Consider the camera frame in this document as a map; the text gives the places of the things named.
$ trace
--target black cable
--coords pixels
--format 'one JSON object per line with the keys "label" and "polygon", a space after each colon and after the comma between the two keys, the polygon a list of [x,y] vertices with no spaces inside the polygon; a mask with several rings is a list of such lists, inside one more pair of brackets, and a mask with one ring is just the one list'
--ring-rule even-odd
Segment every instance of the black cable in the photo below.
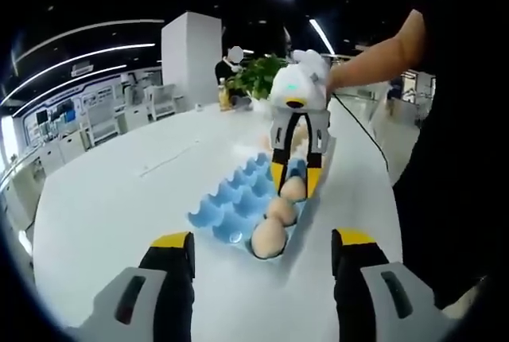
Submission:
{"label": "black cable", "polygon": [[366,135],[371,139],[371,141],[373,142],[373,144],[376,146],[377,149],[379,149],[380,153],[382,154],[383,156],[383,160],[385,161],[385,166],[387,168],[387,172],[389,172],[389,162],[387,161],[387,158],[385,156],[385,154],[383,153],[382,151],[382,148],[379,146],[379,144],[376,142],[376,140],[371,136],[371,134],[369,134],[369,131],[366,130],[366,128],[363,126],[363,124],[357,119],[357,117],[355,117],[353,115],[353,113],[350,111],[350,109],[348,109],[346,107],[346,105],[341,102],[341,99],[340,97],[337,96],[336,93],[332,93],[332,95],[334,96],[334,98],[337,100],[337,102],[339,102],[341,104],[342,107],[344,107],[344,109],[352,116],[352,118],[354,118],[354,120],[357,122],[357,124],[363,129],[364,133],[366,133]]}

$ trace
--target egg carton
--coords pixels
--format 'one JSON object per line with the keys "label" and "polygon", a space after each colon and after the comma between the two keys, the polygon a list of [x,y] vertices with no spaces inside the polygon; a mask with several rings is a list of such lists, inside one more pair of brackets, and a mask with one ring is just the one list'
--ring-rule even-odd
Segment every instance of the egg carton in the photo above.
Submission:
{"label": "egg carton", "polygon": [[[251,236],[256,226],[264,220],[270,201],[277,196],[270,162],[267,154],[250,158],[245,167],[234,171],[230,180],[224,179],[220,182],[215,195],[208,194],[201,200],[196,213],[188,213],[189,222],[194,227],[212,234],[221,243],[244,250],[255,257],[251,250]],[[286,180],[294,176],[304,179],[305,175],[306,162],[300,158],[290,159]],[[302,200],[293,204],[297,220],[294,225],[285,227],[286,245],[299,226],[308,202],[309,200]]]}

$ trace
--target black ceiling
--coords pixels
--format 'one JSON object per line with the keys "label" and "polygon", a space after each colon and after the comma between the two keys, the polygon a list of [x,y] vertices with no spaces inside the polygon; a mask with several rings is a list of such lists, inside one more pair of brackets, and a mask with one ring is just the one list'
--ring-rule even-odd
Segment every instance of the black ceiling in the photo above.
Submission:
{"label": "black ceiling", "polygon": [[[11,19],[0,48],[0,97],[3,98],[51,65],[114,46],[156,43],[153,48],[93,56],[90,61],[95,70],[119,64],[127,64],[128,68],[155,66],[161,59],[161,27],[186,10],[220,17],[227,28],[223,37],[225,47],[240,45],[257,54],[277,52],[274,39],[285,26],[294,48],[328,52],[309,24],[310,18],[316,18],[336,53],[356,54],[356,44],[369,45],[396,31],[408,14],[410,0],[3,0],[2,8]],[[13,58],[19,58],[51,37],[86,25],[132,19],[164,22],[109,25],[80,31],[39,48],[19,60],[16,70],[13,68]],[[12,97],[20,101],[17,107],[3,107],[2,113],[12,113],[21,102],[69,80],[72,64],[28,84]]]}

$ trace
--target white table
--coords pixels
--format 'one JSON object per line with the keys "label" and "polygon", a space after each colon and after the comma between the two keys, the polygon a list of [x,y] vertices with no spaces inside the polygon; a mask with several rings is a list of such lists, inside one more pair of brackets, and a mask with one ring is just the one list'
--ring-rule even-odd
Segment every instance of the white table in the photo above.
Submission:
{"label": "white table", "polygon": [[[193,341],[337,340],[330,256],[335,227],[364,229],[390,260],[401,261],[383,158],[337,102],[329,109],[335,154],[291,270],[278,273],[195,232]],[[137,266],[153,240],[194,231],[186,212],[258,152],[253,145],[268,126],[253,112],[205,107],[113,139],[49,177],[33,255],[38,291],[55,318],[80,325],[94,296],[124,267]]]}

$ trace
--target green plant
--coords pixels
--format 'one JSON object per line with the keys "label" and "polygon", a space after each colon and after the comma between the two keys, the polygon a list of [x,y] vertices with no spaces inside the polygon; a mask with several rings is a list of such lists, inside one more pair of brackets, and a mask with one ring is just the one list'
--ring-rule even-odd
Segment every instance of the green plant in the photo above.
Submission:
{"label": "green plant", "polygon": [[275,55],[251,60],[242,71],[226,81],[226,88],[240,89],[256,99],[266,99],[276,73],[286,64],[285,60]]}

